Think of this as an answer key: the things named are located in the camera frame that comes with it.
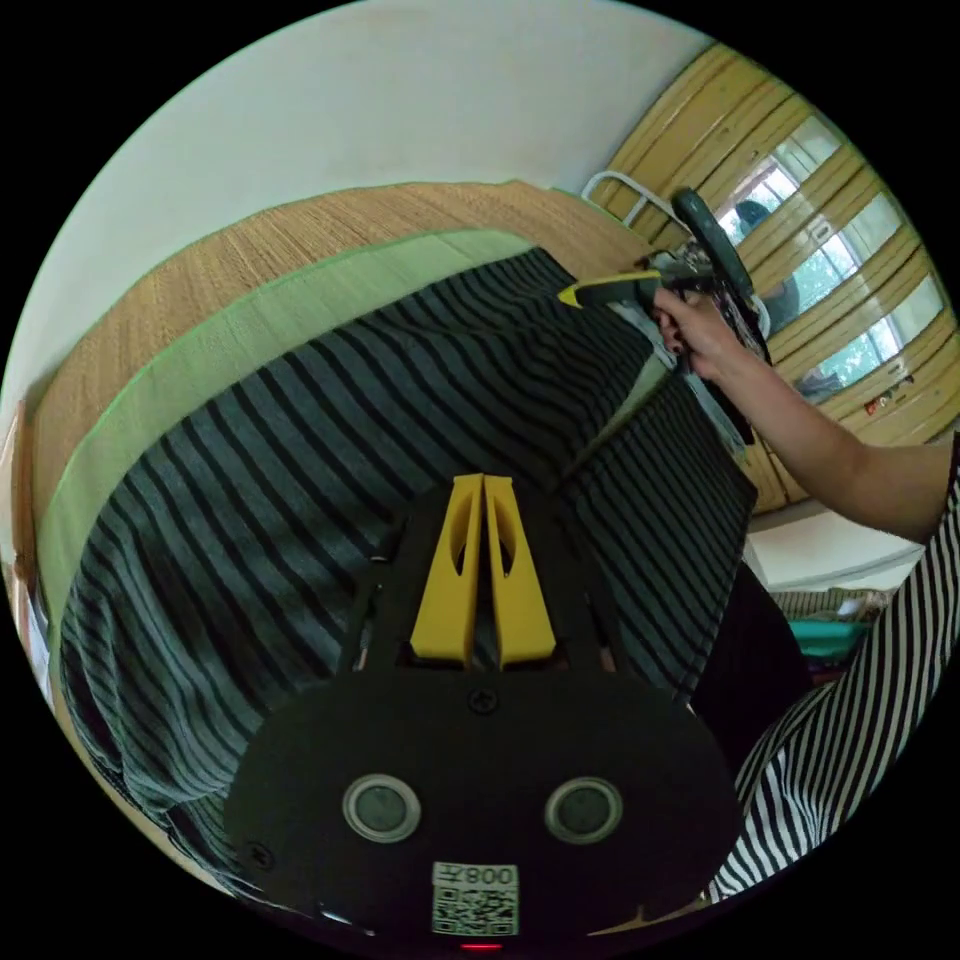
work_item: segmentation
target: window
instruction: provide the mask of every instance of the window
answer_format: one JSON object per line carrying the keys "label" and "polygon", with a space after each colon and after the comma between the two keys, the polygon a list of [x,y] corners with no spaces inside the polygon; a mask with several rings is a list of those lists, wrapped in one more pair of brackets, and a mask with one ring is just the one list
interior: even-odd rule
{"label": "window", "polygon": [[715,211],[734,246],[756,226],[756,222],[741,222],[737,204],[751,200],[768,214],[773,213],[839,146],[840,141],[821,120],[808,117],[770,156],[761,160]]}
{"label": "window", "polygon": [[878,194],[844,228],[824,241],[764,304],[771,335],[829,296],[896,232],[901,220],[889,199]]}
{"label": "window", "polygon": [[943,310],[933,277],[924,277],[891,313],[842,350],[808,371],[795,384],[813,403],[822,403],[853,386],[919,336]]}

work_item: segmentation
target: bamboo curtain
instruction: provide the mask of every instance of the bamboo curtain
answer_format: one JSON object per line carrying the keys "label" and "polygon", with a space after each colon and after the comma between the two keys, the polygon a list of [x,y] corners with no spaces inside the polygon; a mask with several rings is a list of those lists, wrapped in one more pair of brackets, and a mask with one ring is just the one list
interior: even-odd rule
{"label": "bamboo curtain", "polygon": [[[698,190],[768,308],[793,307],[775,322],[771,356],[829,416],[890,445],[925,443],[956,423],[960,335],[934,266],[885,184],[799,94],[715,44],[607,166],[665,198]],[[590,199],[623,218],[637,197],[605,181]],[[746,224],[751,205],[762,219]],[[684,239],[650,207],[632,229],[658,249]],[[807,496],[760,442],[744,470],[758,513]]]}

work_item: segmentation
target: person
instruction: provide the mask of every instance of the person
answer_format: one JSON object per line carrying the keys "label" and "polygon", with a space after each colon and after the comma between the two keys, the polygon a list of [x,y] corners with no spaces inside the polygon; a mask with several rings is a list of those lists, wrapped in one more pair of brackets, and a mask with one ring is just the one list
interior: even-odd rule
{"label": "person", "polygon": [[[654,302],[667,347],[690,351],[694,371],[724,391],[812,497],[926,547],[848,672],[792,704],[751,748],[737,778],[744,831],[693,909],[746,890],[823,843],[916,729],[960,634],[960,433],[952,444],[865,444],[743,348],[712,298],[661,289]],[[640,911],[616,929],[643,922]]]}
{"label": "person", "polygon": [[[745,564],[733,572],[755,491],[682,379],[578,466],[652,348],[612,311],[584,323],[558,304],[570,281],[533,250],[278,358],[146,451],[91,532],[62,627],[78,740],[127,803],[246,902],[258,889],[223,826],[240,758],[272,710],[336,670],[353,581],[393,509],[453,475],[562,481],[615,580],[630,665],[689,705],[738,771],[744,830],[691,908],[833,833],[935,693],[960,609],[956,438],[952,459],[864,445],[741,347],[709,298],[658,291],[666,345],[690,351],[811,496],[927,544],[848,674],[812,689],[772,599]],[[698,567],[703,556],[716,563]],[[625,920],[647,922],[642,910]]]}

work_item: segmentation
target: qr code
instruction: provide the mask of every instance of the qr code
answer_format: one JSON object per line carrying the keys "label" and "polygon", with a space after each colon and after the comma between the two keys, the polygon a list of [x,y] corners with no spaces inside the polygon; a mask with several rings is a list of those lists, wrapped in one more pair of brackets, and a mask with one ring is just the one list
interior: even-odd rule
{"label": "qr code", "polygon": [[436,867],[441,869],[434,870],[434,933],[510,936],[518,932],[519,889],[515,868],[463,864],[437,864]]}

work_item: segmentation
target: black and gray striped fabric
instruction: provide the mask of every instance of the black and gray striped fabric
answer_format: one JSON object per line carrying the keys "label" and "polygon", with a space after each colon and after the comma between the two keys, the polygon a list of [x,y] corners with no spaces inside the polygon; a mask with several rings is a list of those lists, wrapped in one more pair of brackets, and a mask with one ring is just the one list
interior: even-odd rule
{"label": "black and gray striped fabric", "polygon": [[714,901],[773,876],[835,833],[900,756],[960,636],[960,434],[943,520],[846,675],[786,712],[737,778],[744,832]]}
{"label": "black and gray striped fabric", "polygon": [[227,887],[256,893],[221,824],[247,743],[330,676],[395,512],[456,474],[569,504],[634,669],[696,688],[756,493],[679,378],[563,479],[651,355],[559,303],[572,280],[534,250],[311,341],[170,430],[100,514],[62,618],[67,704],[103,775]]}

